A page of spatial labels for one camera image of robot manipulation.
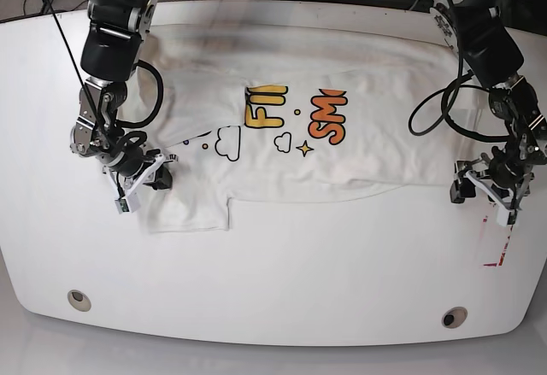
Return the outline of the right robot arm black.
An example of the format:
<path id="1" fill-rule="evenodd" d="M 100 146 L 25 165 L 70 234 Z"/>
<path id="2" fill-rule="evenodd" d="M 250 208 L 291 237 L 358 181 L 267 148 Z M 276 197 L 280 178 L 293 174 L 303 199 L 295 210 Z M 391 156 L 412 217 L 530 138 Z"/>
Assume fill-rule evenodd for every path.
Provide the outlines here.
<path id="1" fill-rule="evenodd" d="M 168 158 L 159 149 L 146 149 L 145 127 L 160 112 L 164 84 L 159 71 L 141 60 L 158 0 L 88 0 L 89 32 L 80 58 L 89 77 L 79 93 L 79 115 L 71 132 L 71 150 L 99 160 L 117 197 L 122 214 L 140 207 L 138 188 L 168 190 L 173 184 Z M 138 69 L 156 82 L 156 101 L 139 121 L 121 120 L 127 82 Z"/>

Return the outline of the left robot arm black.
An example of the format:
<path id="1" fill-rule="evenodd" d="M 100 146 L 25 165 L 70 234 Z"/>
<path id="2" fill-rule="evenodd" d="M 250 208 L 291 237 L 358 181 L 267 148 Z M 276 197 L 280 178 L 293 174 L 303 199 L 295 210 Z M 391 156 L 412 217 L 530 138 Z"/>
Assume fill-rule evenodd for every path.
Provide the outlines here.
<path id="1" fill-rule="evenodd" d="M 546 163 L 546 119 L 536 91 L 519 73 L 524 56 L 499 14 L 502 0 L 434 0 L 432 15 L 458 57 L 458 77 L 443 91 L 441 116 L 463 137 L 491 144 L 491 153 L 458 161 L 450 200 L 463 203 L 482 190 L 497 206 L 500 226 L 513 225 L 521 200 L 529 193 L 532 170 Z M 450 109 L 458 91 L 477 82 L 488 95 L 488 107 L 507 130 L 488 136 L 457 125 Z"/>

